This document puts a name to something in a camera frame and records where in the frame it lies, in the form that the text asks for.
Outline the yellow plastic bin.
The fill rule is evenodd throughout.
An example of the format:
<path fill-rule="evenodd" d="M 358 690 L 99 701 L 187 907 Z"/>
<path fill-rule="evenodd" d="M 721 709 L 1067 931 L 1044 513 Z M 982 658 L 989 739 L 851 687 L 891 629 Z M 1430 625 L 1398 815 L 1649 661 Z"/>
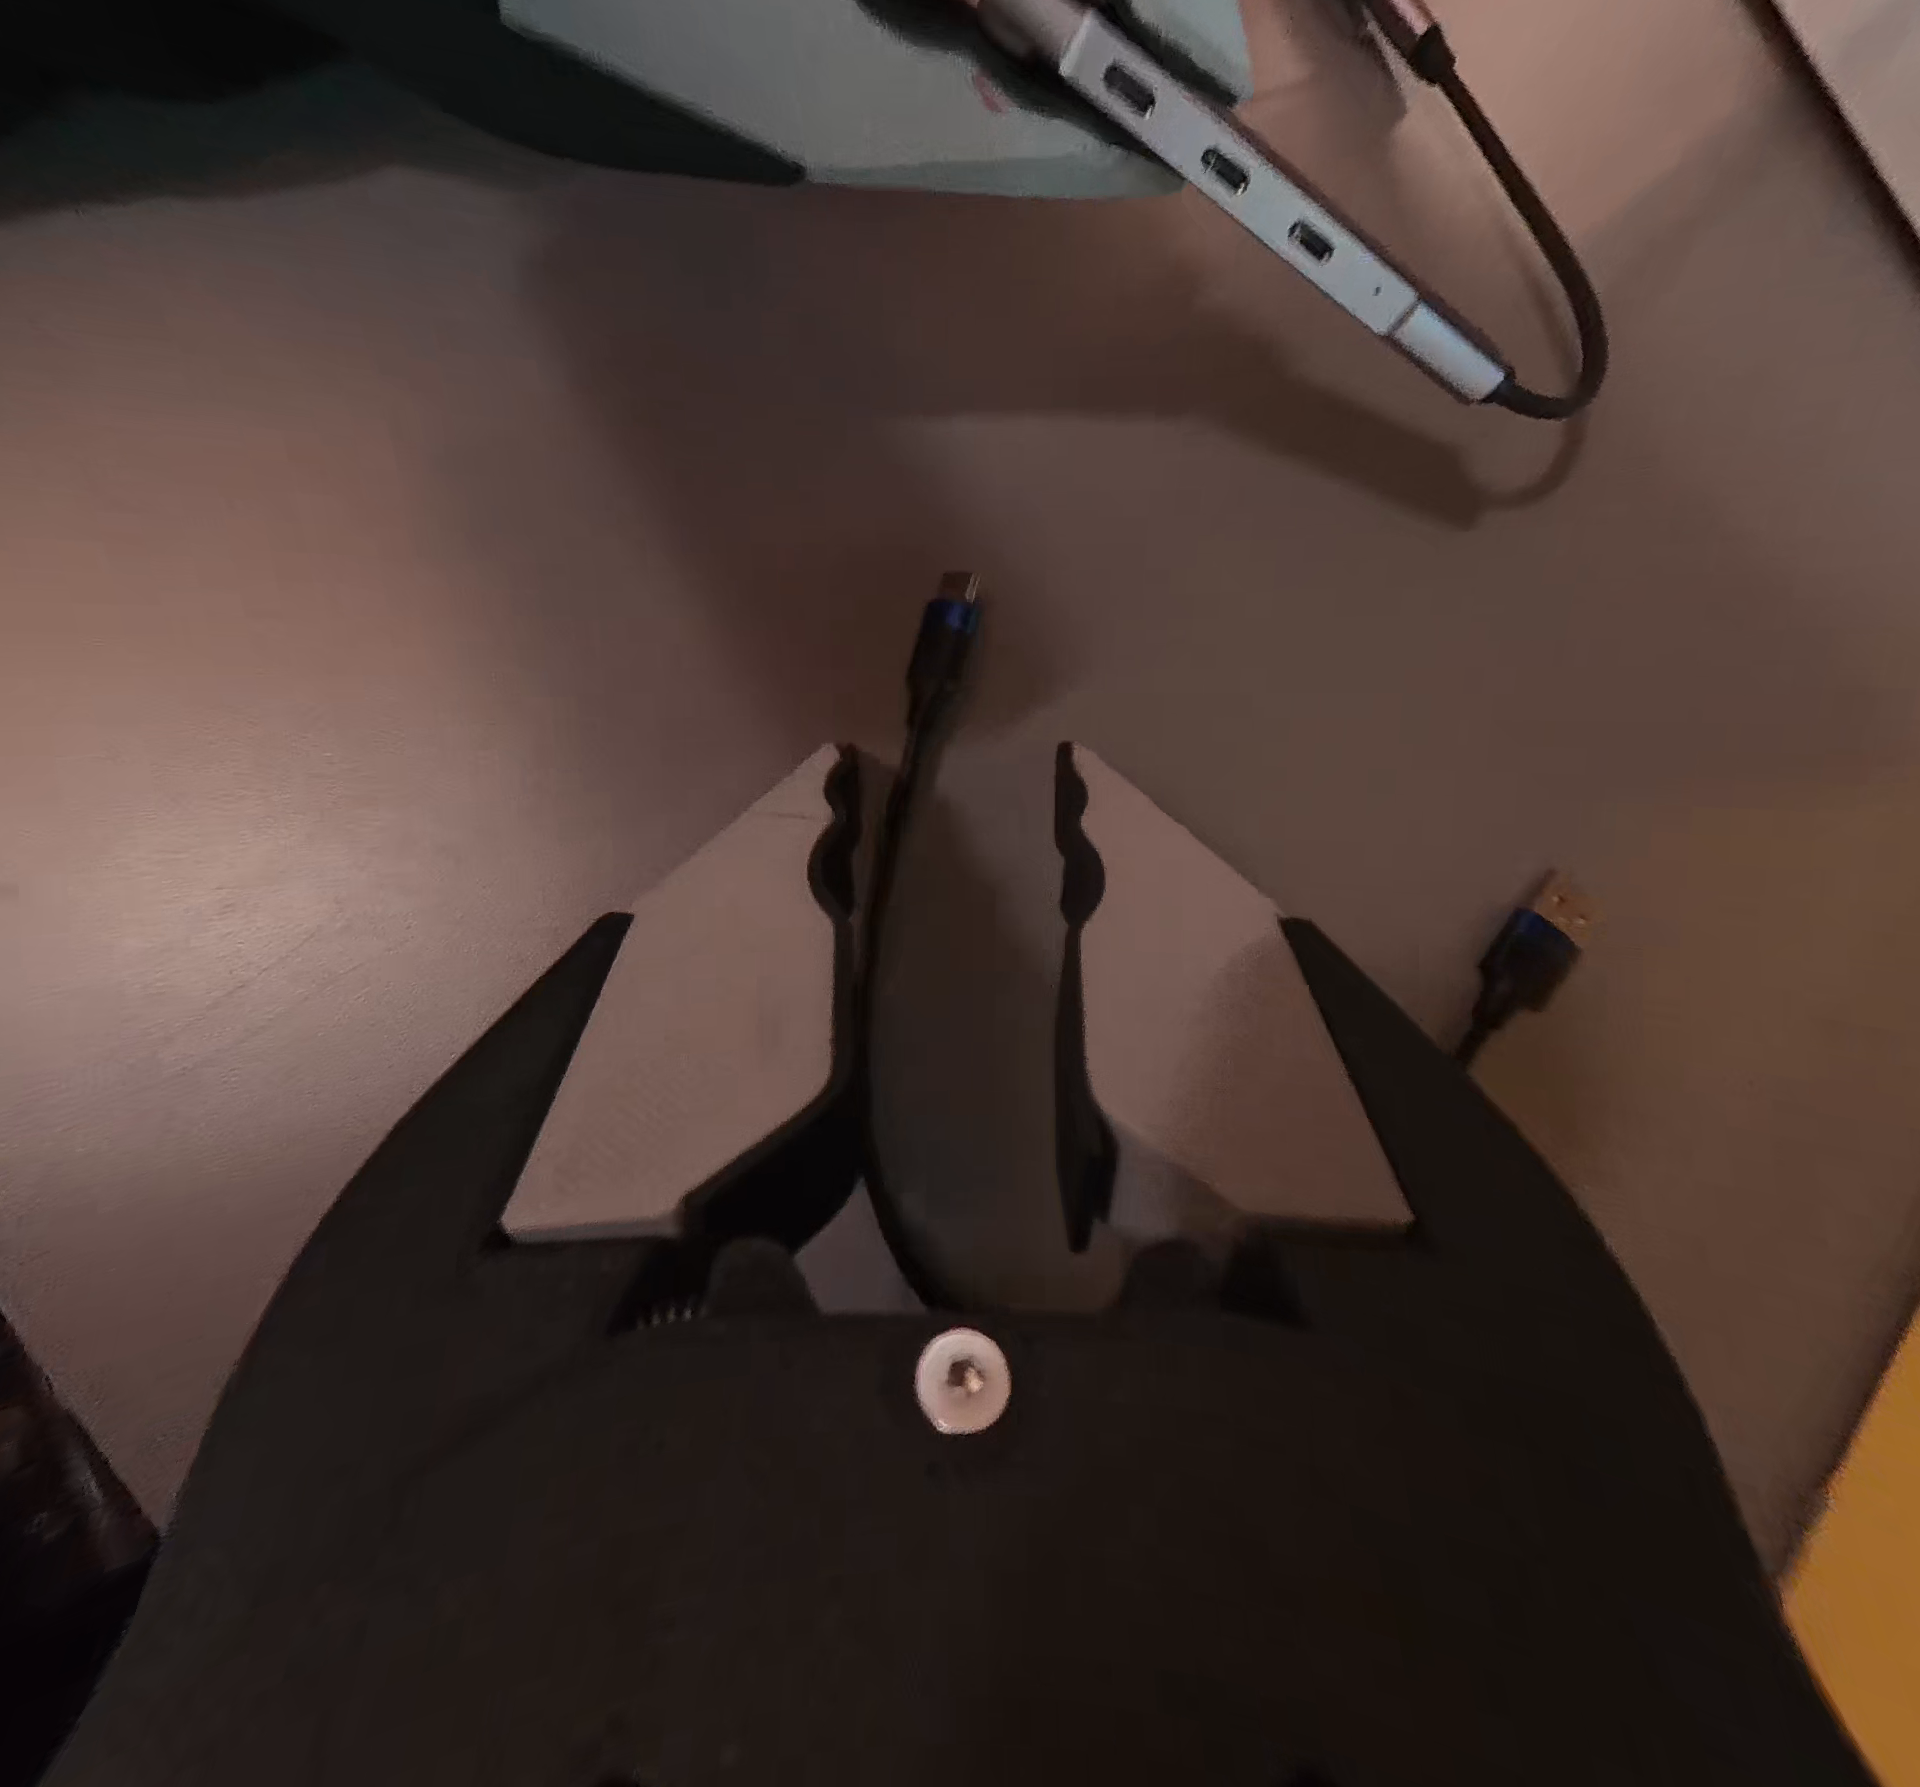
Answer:
<path fill-rule="evenodd" d="M 1917 1782 L 1917 1324 L 1797 1547 L 1787 1623 L 1880 1785 Z"/>

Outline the grey usb hub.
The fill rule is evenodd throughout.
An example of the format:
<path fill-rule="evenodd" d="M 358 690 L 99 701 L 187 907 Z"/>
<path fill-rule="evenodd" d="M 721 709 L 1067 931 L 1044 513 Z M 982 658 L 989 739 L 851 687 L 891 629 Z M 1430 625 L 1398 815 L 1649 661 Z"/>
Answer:
<path fill-rule="evenodd" d="M 1526 420 L 1578 417 L 1608 371 L 1608 337 L 1568 234 L 1460 78 L 1427 2 L 1347 2 L 1446 102 L 1556 282 L 1578 350 L 1565 391 L 1526 385 L 1492 343 L 1334 213 L 1250 124 L 1179 78 L 1147 47 L 1146 27 L 1124 24 L 1121 0 L 979 0 L 979 24 L 1456 400 Z"/>

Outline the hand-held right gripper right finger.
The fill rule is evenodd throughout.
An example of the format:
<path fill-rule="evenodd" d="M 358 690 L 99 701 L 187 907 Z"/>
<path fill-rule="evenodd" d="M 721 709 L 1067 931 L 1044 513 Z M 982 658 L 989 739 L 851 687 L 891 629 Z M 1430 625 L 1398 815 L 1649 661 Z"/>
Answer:
<path fill-rule="evenodd" d="M 1407 1229 L 1281 907 L 1085 744 L 1052 757 L 1052 844 L 1067 1248 Z"/>

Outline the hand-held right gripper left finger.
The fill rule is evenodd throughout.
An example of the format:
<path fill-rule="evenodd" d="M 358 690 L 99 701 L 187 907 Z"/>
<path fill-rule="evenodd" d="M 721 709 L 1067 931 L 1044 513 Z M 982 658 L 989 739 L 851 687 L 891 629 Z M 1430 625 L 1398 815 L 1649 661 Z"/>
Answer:
<path fill-rule="evenodd" d="M 825 744 L 634 899 L 500 1206 L 518 1248 L 686 1240 L 828 1089 L 847 910 L 819 857 L 859 831 Z"/>

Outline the person's body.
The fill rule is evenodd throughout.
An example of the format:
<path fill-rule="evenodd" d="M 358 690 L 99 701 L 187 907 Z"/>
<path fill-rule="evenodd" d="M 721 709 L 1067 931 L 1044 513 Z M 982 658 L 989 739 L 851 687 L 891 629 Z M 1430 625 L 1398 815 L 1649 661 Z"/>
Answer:
<path fill-rule="evenodd" d="M 2 1324 L 2 1782 L 38 1785 L 115 1653 L 155 1530 Z"/>

